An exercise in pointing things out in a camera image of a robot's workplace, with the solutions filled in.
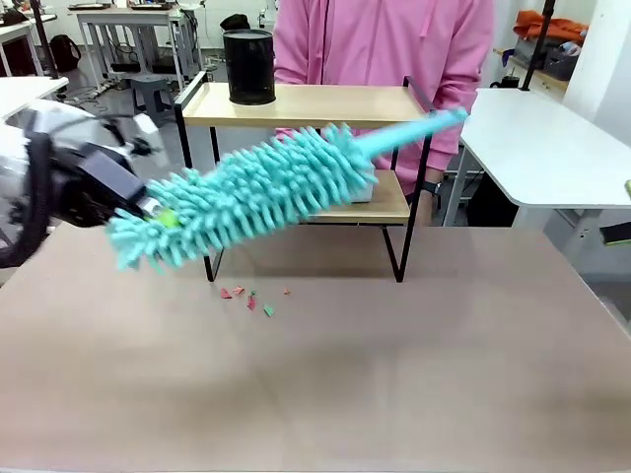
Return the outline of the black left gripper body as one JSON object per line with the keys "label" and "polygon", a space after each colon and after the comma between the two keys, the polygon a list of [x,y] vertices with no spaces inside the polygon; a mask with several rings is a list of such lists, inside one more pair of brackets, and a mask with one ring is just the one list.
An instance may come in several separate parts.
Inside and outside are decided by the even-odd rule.
{"label": "black left gripper body", "polygon": [[143,217],[145,182],[120,151],[87,143],[51,158],[51,216],[79,228],[105,224],[117,209]]}

